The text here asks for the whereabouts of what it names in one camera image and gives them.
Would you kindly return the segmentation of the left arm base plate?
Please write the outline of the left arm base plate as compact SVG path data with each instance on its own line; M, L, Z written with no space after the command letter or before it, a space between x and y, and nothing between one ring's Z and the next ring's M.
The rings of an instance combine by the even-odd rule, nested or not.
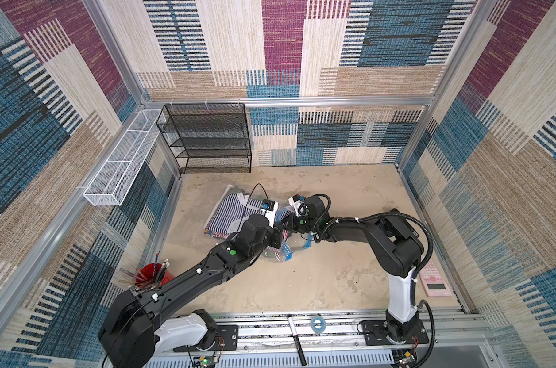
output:
M221 351L236 351L239 337L239 327L236 324L221 325L215 332L207 334L200 343L192 347L177 347L175 353L206 353Z

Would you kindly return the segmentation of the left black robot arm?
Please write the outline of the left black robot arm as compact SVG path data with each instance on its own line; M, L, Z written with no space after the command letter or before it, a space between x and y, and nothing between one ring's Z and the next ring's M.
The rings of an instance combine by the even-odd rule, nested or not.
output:
M267 217L253 214L239 232L170 282L138 294L121 293L98 331L106 361L113 367L143 367L155 354L212 344L218 325L209 313L196 310L179 318L175 313L249 268L266 248L279 248L283 233L279 222L272 224Z

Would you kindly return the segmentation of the clear vacuum bag blue zipper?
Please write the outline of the clear vacuum bag blue zipper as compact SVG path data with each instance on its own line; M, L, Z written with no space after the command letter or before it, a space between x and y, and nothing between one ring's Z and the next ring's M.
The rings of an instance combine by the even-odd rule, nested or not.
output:
M223 199L226 194L235 192L245 193L249 196L249 199L252 200L249 193L246 193L244 190L232 185L227 186L226 190L223 193L223 196L221 196L221 199ZM221 199L217 202L213 211L215 210ZM261 196L254 199L268 198L267 196ZM276 203L279 209L276 214L274 226L284 226L284 218L290 213L295 212L290 205L281 205L279 202ZM291 233L285 230L284 241L282 243L281 249L276 250L267 248L267 227L272 227L270 226L268 219L260 214L252 214L246 219L240 230L230 234L226 239L221 240L236 242L237 247L243 246L244 249L250 253L250 256L252 258L262 255L264 257L274 259L276 262L288 262L290 259L293 258L295 253L297 253L298 251L307 250L312 245L312 236L307 234L301 234L298 236L296 233Z

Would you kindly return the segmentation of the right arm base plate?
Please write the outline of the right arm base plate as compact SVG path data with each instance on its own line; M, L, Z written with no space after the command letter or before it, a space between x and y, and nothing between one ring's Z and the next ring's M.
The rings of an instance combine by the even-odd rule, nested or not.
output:
M365 344L373 346L415 345L425 346L430 343L430 336L423 322L417 320L404 330L389 328L386 320L363 320L356 326L365 339Z

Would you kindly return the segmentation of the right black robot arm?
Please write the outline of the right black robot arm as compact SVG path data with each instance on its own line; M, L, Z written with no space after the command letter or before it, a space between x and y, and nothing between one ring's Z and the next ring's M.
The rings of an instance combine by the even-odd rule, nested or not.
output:
M332 217L331 199L321 193L296 195L288 203L294 212L281 221L287 231L308 234L316 243L361 242L370 246L388 277L387 337L392 343L405 343L420 323L416 279L432 256L412 226L421 228L431 241L427 227L397 209L365 218Z

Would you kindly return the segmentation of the navy white striped tank top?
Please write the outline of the navy white striped tank top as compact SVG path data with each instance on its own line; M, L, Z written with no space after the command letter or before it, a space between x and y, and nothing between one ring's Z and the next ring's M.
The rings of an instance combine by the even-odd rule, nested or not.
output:
M263 207L262 199L249 199L245 193L228 193L218 203L204 227L204 233L216 239L226 239L241 229L252 214L269 215L270 210Z

